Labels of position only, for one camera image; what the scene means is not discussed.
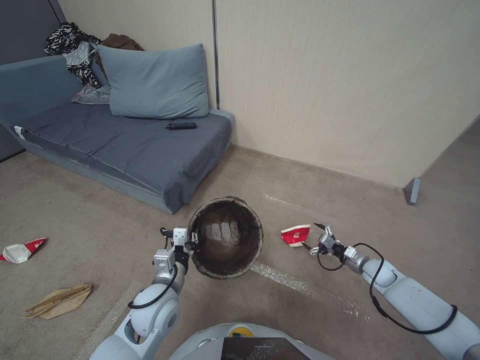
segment floor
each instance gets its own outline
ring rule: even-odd
[[[480,324],[479,159],[480,122],[423,176],[419,202],[408,206],[401,189],[232,146],[193,201],[171,216],[22,153],[0,164],[0,248],[49,240],[25,263],[0,264],[0,357],[87,359],[151,283],[160,228],[186,225],[203,203],[234,195],[262,222],[256,271],[213,280],[192,265],[180,321],[156,359],[224,322],[276,328],[338,359],[438,359],[422,336],[376,312],[360,276],[324,271],[304,249],[284,244],[280,230],[331,224],[344,244],[371,244]],[[318,235],[312,228],[308,242]],[[79,309],[50,320],[22,318],[51,291],[78,283],[94,288]]]

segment red and white paper cup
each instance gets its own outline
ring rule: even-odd
[[[281,238],[291,247],[302,246],[303,242],[307,240],[310,232],[310,225],[297,225],[282,230]]]
[[[0,260],[15,264],[26,262],[45,240],[47,240],[47,238],[42,237],[25,244],[8,245],[0,254]]]

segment gray pillow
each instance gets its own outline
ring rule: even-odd
[[[110,83],[110,110],[130,118],[200,118],[209,113],[202,44],[168,51],[99,45]]]

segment paper trash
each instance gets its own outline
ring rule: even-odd
[[[0,260],[20,264],[27,261],[38,248],[42,245],[46,237],[27,242],[26,244],[13,244],[5,247],[0,254]]]
[[[310,232],[310,225],[297,225],[282,230],[281,238],[291,247],[302,246],[302,243],[307,239]]]
[[[38,304],[25,310],[25,318],[40,316],[42,319],[51,319],[75,310],[82,305],[92,291],[92,285],[82,283],[73,287],[55,290]]]

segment brown paper bag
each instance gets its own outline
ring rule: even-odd
[[[78,284],[74,287],[55,290],[33,307],[25,310],[25,318],[40,316],[42,319],[51,319],[75,310],[82,305],[92,291],[91,284]]]

